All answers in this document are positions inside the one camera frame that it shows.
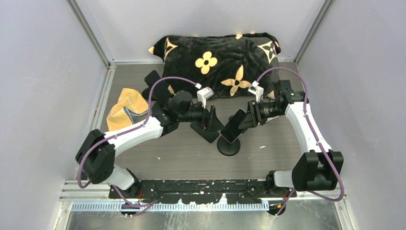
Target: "gray floor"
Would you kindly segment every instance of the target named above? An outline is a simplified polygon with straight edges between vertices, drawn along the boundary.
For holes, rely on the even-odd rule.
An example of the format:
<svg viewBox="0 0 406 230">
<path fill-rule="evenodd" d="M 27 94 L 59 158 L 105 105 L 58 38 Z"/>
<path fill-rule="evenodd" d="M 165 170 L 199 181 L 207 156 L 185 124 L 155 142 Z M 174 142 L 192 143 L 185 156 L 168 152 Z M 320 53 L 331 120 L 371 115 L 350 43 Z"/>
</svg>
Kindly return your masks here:
<svg viewBox="0 0 406 230">
<path fill-rule="evenodd" d="M 294 63 L 281 63 L 281 67 L 297 70 Z M 108 131 L 106 117 L 117 103 L 122 88 L 142 91 L 144 77 L 152 70 L 162 73 L 163 65 L 139 64 L 117 66 L 101 131 Z M 294 90 L 302 90 L 300 81 L 290 72 L 280 70 L 281 79 L 291 80 Z M 227 123 L 229 116 L 239 108 L 246 110 L 251 97 L 215 99 L 219 119 Z M 132 170 L 140 179 L 249 179 L 261 178 L 270 170 L 292 169 L 299 160 L 299 142 L 285 117 L 279 117 L 265 126 L 249 129 L 240 136 L 241 150 L 233 157 L 221 155 L 216 142 L 209 144 L 189 126 L 179 128 L 162 138 L 144 142 L 121 154 L 115 163 Z"/>
</svg>

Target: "black phone stand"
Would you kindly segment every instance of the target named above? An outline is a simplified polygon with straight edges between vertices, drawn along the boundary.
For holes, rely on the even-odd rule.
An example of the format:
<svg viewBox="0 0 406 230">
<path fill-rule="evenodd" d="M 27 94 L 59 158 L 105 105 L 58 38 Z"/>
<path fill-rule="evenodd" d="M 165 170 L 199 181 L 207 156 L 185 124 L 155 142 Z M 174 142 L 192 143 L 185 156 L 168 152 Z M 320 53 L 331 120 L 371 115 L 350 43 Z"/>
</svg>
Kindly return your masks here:
<svg viewBox="0 0 406 230">
<path fill-rule="evenodd" d="M 191 128 L 196 131 L 207 142 L 213 143 L 220 135 L 219 130 L 224 128 L 224 125 L 217 118 L 215 107 L 211 106 L 210 111 L 204 110 L 202 120 L 200 122 L 192 122 Z"/>
<path fill-rule="evenodd" d="M 241 148 L 240 140 L 236 139 L 233 143 L 228 142 L 223 136 L 217 141 L 217 149 L 227 157 L 236 155 Z"/>
</svg>

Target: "black plush blanket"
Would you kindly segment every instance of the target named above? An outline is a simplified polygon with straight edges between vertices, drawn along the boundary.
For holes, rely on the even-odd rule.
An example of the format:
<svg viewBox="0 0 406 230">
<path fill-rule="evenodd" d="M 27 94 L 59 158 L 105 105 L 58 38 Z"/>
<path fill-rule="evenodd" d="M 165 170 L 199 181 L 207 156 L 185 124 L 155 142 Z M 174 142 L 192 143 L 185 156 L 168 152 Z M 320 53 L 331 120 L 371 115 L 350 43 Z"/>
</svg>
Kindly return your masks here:
<svg viewBox="0 0 406 230">
<path fill-rule="evenodd" d="M 213 98 L 248 95 L 248 87 L 265 70 L 279 66 L 278 40 L 267 33 L 235 34 L 222 37 L 185 37 L 168 35 L 149 50 L 164 61 L 163 77 L 188 78 L 214 91 Z M 271 81 L 277 71 L 262 78 L 264 94 L 272 93 Z M 195 95 L 196 88 L 180 80 L 168 80 L 172 93 L 180 90 Z M 149 93 L 145 89 L 143 96 Z"/>
</svg>

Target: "white wall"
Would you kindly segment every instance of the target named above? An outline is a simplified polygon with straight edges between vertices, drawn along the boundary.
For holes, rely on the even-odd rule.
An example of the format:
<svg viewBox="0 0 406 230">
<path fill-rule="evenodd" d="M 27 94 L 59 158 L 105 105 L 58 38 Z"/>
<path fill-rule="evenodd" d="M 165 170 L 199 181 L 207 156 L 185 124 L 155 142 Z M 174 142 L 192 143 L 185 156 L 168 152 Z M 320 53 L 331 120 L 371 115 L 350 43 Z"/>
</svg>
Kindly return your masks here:
<svg viewBox="0 0 406 230">
<path fill-rule="evenodd" d="M 359 229 L 405 229 L 406 4 L 335 1 L 299 69 Z"/>
<path fill-rule="evenodd" d="M 0 229 L 51 229 L 105 66 L 65 0 L 1 1 L 0 54 Z"/>
<path fill-rule="evenodd" d="M 222 36 L 268 32 L 281 60 L 299 52 L 324 0 L 78 0 L 115 61 L 153 61 L 148 49 L 165 35 Z"/>
</svg>

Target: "smartphone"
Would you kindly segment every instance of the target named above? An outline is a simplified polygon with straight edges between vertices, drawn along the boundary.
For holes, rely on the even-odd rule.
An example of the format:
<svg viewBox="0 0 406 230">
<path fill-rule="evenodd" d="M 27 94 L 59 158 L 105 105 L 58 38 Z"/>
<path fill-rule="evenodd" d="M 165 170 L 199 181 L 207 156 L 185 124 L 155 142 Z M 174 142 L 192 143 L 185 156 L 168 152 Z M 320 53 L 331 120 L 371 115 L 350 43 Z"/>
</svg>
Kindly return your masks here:
<svg viewBox="0 0 406 230">
<path fill-rule="evenodd" d="M 238 126 L 243 121 L 246 114 L 247 113 L 243 109 L 239 109 L 220 131 L 221 135 L 223 135 L 224 139 L 229 143 L 233 143 L 244 131 L 244 129 L 238 129 Z"/>
</svg>

